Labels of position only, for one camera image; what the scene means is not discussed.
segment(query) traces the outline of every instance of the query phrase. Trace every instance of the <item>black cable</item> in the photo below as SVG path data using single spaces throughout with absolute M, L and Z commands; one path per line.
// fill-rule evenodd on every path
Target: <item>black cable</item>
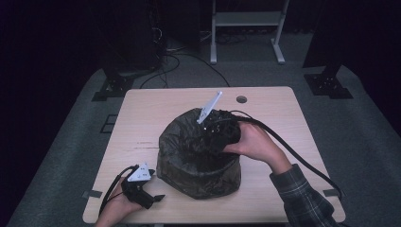
M 172 55 L 166 55 L 166 56 L 167 56 L 167 57 L 171 57 L 171 58 L 177 60 L 177 65 L 175 65 L 172 69 L 169 69 L 169 70 L 167 70 L 167 71 L 164 71 L 164 70 L 163 70 L 163 73 L 159 73 L 159 74 L 153 75 L 152 77 L 148 78 L 147 80 L 145 80 L 145 81 L 141 84 L 141 86 L 139 86 L 139 89 L 142 89 L 142 88 L 144 87 L 144 85 L 145 85 L 148 81 L 150 81 L 151 79 L 154 79 L 154 78 L 156 78 L 156 77 L 158 77 L 158 76 L 160 76 L 160 75 L 162 75 L 162 74 L 169 73 L 169 72 L 175 70 L 176 68 L 178 68 L 178 66 L 180 65 L 180 60 L 179 60 L 177 57 L 174 57 L 174 56 L 172 56 Z
M 120 193 L 118 193 L 117 195 L 115 195 L 115 196 L 109 198 L 109 199 L 107 200 L 107 202 L 109 202 L 110 200 L 116 198 L 117 196 L 119 196 L 119 195 L 121 195 L 121 194 L 123 194 L 123 193 L 124 193 L 124 192 L 120 192 Z
M 242 113 L 244 115 L 247 115 L 249 118 L 253 118 L 251 117 L 249 114 L 245 113 L 245 112 L 241 112 L 241 111 L 230 111 L 230 113 Z
M 165 68 L 162 67 L 163 74 L 159 76 L 159 78 L 165 83 L 165 86 L 163 88 L 168 88 L 168 82 L 167 82 L 167 73 L 165 71 Z
M 186 46 L 181 46 L 181 47 L 178 47 L 178 48 L 175 48 L 175 49 L 169 48 L 167 50 L 167 53 L 168 54 L 173 54 L 174 52 L 178 52 L 178 51 L 181 51 L 181 50 L 184 50 L 184 49 L 186 49 Z
M 231 86 L 230 86 L 230 83 L 227 81 L 227 79 L 226 79 L 217 69 L 215 69 L 212 65 L 210 65 L 210 64 L 209 64 L 208 62 L 206 62 L 205 60 L 203 60 L 203 59 L 201 59 L 201 58 L 199 58 L 199 57 L 197 57 L 197 56 L 190 55 L 190 54 L 174 54 L 174 55 L 189 56 L 189 57 L 198 59 L 199 61 L 202 61 L 203 63 L 205 63 L 207 66 L 209 66 L 211 69 L 213 69 L 217 74 L 219 74 L 219 75 L 224 79 L 225 83 L 227 84 L 227 87 L 231 87 Z
M 127 172 L 128 170 L 130 170 L 130 169 L 132 169 L 132 166 L 126 167 L 123 171 L 121 171 L 120 174 L 118 174 L 118 175 L 115 177 L 114 181 L 113 181 L 112 184 L 110 185 L 109 190 L 107 190 L 106 195 L 104 196 L 103 201 L 102 201 L 102 203 L 101 203 L 101 205 L 100 205 L 99 215 L 101 214 L 101 212 L 103 211 L 103 209 L 104 209 L 104 207 L 106 206 L 107 202 L 109 201 L 110 194 L 112 194 L 112 192 L 113 192 L 115 186 L 117 185 L 118 181 L 120 181 L 121 176 L 122 176 L 125 172 Z
M 220 44 L 220 45 L 234 45 L 234 44 L 239 44 L 239 43 L 242 43 L 242 42 L 245 42 L 248 40 L 247 35 L 245 35 L 245 34 L 241 34 L 241 35 L 244 37 L 243 39 L 240 39 L 238 37 L 238 35 L 221 34 L 221 35 L 218 35 L 216 43 Z
M 234 118 L 223 118 L 223 119 L 215 121 L 214 124 L 216 124 L 218 122 L 222 122 L 222 121 L 237 121 L 237 122 L 245 121 L 245 122 L 255 124 L 255 125 L 261 127 L 263 130 L 267 131 L 278 142 L 280 142 L 280 144 L 282 144 L 292 154 L 292 156 L 294 156 L 298 161 L 300 161 L 305 167 L 307 167 L 312 172 L 314 172 L 316 175 L 318 175 L 319 177 L 321 177 L 322 179 L 327 181 L 330 185 L 332 185 L 339 192 L 339 200 L 341 201 L 341 199 L 343 197 L 343 192 L 341 191 L 341 189 L 331 179 L 329 179 L 327 176 L 325 176 L 323 173 L 321 173 L 318 169 L 316 169 L 314 166 L 312 166 L 307 161 L 305 161 L 305 159 L 303 159 L 297 152 L 295 152 L 295 150 L 292 147 L 290 147 L 289 144 L 287 144 L 287 142 L 283 138 L 281 138 L 275 131 L 273 131 L 267 125 L 263 124 L 262 122 L 260 122 L 256 119 L 247 118 L 244 116 L 235 116 Z

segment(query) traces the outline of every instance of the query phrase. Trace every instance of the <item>left hand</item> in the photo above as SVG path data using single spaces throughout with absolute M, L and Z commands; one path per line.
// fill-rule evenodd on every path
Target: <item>left hand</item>
M 111 227 L 120 222 L 130 213 L 138 211 L 142 208 L 140 204 L 129 201 L 127 197 L 121 193 L 121 183 L 123 181 L 124 178 L 121 178 L 119 183 L 115 187 L 115 190 L 110 196 L 110 198 L 112 199 L 107 202 L 106 206 L 103 209 L 103 212 L 100 214 L 100 217 L 95 224 L 95 227 Z

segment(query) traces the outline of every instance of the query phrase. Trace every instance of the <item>right hand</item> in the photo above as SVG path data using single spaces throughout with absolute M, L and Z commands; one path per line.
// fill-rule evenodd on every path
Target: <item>right hand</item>
M 265 162 L 270 166 L 273 174 L 280 174 L 292 168 L 286 154 L 263 129 L 247 122 L 238 122 L 238 124 L 241 129 L 241 138 L 238 143 L 227 145 L 224 152 L 237 153 Z

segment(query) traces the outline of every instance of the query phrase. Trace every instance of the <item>gray carpet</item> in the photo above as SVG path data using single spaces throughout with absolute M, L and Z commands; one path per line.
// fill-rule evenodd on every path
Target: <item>gray carpet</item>
M 304 112 L 331 178 L 346 193 L 342 201 L 352 227 L 401 226 L 401 139 L 364 91 L 358 77 L 346 67 L 338 73 L 342 86 L 354 99 L 313 96 L 302 69 L 310 34 L 283 34 L 280 45 L 286 58 L 278 65 L 269 43 L 272 35 L 249 35 L 235 45 L 218 45 L 214 67 L 231 86 L 289 86 Z M 179 47 L 174 43 L 170 47 Z M 209 61 L 209 45 L 200 52 L 185 49 Z M 180 66 L 155 77 L 144 88 L 225 87 L 219 74 L 204 62 L 176 55 Z M 176 65 L 164 58 L 164 69 Z M 149 76 L 137 79 L 139 88 Z M 92 188 L 107 147 L 109 134 L 99 133 L 109 114 L 118 114 L 122 97 L 92 102 L 105 80 L 95 72 L 65 119 L 51 149 L 16 209 L 9 226 L 91 226 L 82 221 L 85 191 Z

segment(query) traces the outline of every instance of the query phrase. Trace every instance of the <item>metal shelf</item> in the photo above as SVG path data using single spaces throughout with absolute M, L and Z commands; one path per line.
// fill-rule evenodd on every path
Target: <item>metal shelf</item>
M 217 12 L 216 26 L 278 26 L 281 11 Z
M 216 27 L 218 26 L 277 26 L 275 38 L 271 39 L 273 51 L 279 64 L 284 64 L 285 60 L 278 42 L 280 41 L 281 31 L 286 20 L 289 0 L 284 0 L 283 10 L 281 11 L 261 11 L 261 12 L 216 12 L 216 0 L 213 0 L 212 16 L 212 42 L 210 44 L 210 62 L 218 62 L 218 52 L 216 46 Z

